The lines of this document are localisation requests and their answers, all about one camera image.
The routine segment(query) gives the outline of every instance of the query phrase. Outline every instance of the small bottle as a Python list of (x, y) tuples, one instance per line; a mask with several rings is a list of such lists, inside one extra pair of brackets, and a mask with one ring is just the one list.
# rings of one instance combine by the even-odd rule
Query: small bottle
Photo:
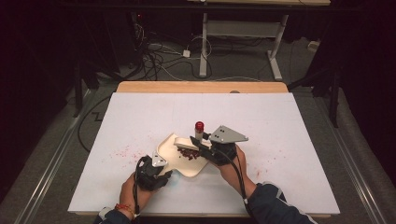
[(204, 124), (201, 121), (195, 123), (195, 138), (202, 142), (204, 136)]

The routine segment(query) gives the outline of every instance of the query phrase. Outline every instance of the floor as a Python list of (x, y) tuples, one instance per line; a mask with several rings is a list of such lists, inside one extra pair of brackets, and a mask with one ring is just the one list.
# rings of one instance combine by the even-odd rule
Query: floor
[[(256, 38), (209, 38), (210, 81), (275, 81), (265, 51), (273, 41)], [(131, 79), (202, 80), (197, 77), (199, 61), (179, 59), (186, 46), (153, 39), (145, 57), (146, 67)], [(281, 43), (276, 55), (283, 82), (290, 84), (303, 77), (315, 53), (307, 49), (309, 41)], [(200, 56), (190, 46), (191, 58)], [(125, 76), (133, 66), (121, 68)], [(84, 107), (74, 118), (75, 98), (70, 92), (69, 104), (48, 127), (20, 176), (0, 204), (0, 223), (90, 223), (93, 217), (67, 212), (89, 150), (106, 113), (107, 97), (117, 82), (98, 74), (98, 90), (85, 92)], [(396, 190), (376, 160), (359, 126), (348, 110), (340, 90), (337, 113), (339, 128), (334, 129), (327, 117), (328, 99), (314, 98), (310, 88), (291, 90), (301, 111), (305, 126), (318, 153), (341, 210), (338, 216), (315, 218), (319, 223), (391, 223), (396, 220)], [(250, 223), (246, 218), (143, 217), (142, 223)]]

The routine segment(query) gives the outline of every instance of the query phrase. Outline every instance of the wooden table edge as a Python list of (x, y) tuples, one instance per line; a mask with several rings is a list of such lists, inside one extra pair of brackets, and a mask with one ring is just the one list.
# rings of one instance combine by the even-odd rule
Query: wooden table edge
[(117, 92), (151, 93), (285, 93), (283, 82), (123, 81)]

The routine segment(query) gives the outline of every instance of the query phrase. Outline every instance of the person's arm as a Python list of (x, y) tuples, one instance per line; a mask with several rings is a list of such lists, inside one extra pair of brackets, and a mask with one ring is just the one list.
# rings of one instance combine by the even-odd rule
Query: person's arm
[[(310, 216), (286, 203), (280, 188), (273, 184), (254, 184), (248, 177), (245, 153), (236, 146), (238, 157), (233, 159), (244, 179), (247, 208), (259, 223), (316, 223)], [(231, 164), (217, 166), (221, 176), (236, 190), (242, 193), (235, 169)]]
[[(93, 224), (129, 224), (134, 219), (134, 173), (122, 184), (118, 209), (104, 208)], [(137, 202), (142, 211), (155, 191), (142, 190), (137, 186)]]

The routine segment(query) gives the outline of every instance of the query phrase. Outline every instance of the electrical cord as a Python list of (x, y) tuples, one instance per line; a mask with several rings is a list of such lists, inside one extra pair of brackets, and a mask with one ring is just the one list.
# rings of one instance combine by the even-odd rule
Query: electrical cord
[(241, 161), (239, 160), (238, 154), (236, 154), (236, 158), (238, 159), (238, 164), (239, 164), (239, 170), (236, 167), (235, 163), (222, 151), (220, 150), (216, 150), (215, 152), (220, 153), (230, 164), (231, 166), (235, 169), (236, 175), (238, 176), (238, 180), (239, 180), (239, 186), (241, 188), (241, 196), (244, 202), (244, 206), (247, 210), (247, 213), (256, 221), (256, 223), (259, 223), (256, 218), (253, 216), (253, 213), (251, 212), (250, 207), (248, 206), (248, 199), (247, 199), (247, 195), (246, 195), (246, 191), (245, 191), (245, 183), (244, 183), (244, 179), (243, 179), (243, 175), (242, 173), (242, 168), (241, 168)]
[(137, 181), (139, 180), (139, 167), (140, 163), (142, 163), (143, 159), (145, 157), (142, 157), (139, 159), (139, 161), (136, 164), (136, 169), (134, 172), (134, 190), (133, 190), (133, 195), (134, 195), (134, 213), (137, 215), (136, 219), (134, 220), (135, 223), (139, 224), (140, 223), (140, 206), (137, 200)]
[(81, 144), (81, 146), (84, 148), (84, 150), (87, 151), (88, 153), (90, 153), (91, 150), (88, 149), (88, 148), (85, 146), (85, 144), (82, 142), (81, 135), (80, 135), (82, 123), (83, 123), (84, 120), (88, 117), (88, 115), (90, 115), (91, 112), (92, 112), (97, 106), (99, 106), (99, 104), (101, 104), (102, 102), (104, 102), (105, 100), (110, 99), (110, 98), (111, 98), (111, 95), (107, 96), (106, 98), (104, 98), (104, 99), (100, 100), (98, 103), (96, 103), (96, 104), (87, 112), (87, 114), (84, 115), (84, 118), (82, 119), (81, 123), (78, 125), (78, 131), (77, 131), (78, 141), (79, 141), (79, 143)]
[(204, 41), (206, 41), (207, 44), (209, 44), (209, 53), (207, 53), (207, 55), (206, 55), (206, 57), (207, 57), (207, 56), (209, 56), (209, 55), (212, 53), (212, 45), (210, 44), (210, 42), (209, 42), (208, 39), (206, 39), (206, 38), (204, 38), (204, 37), (202, 37), (202, 36), (196, 36), (195, 38), (193, 38), (193, 39), (191, 40), (190, 44), (192, 43), (192, 41), (194, 41), (194, 40), (196, 40), (196, 39), (199, 39), (199, 38), (203, 39)]

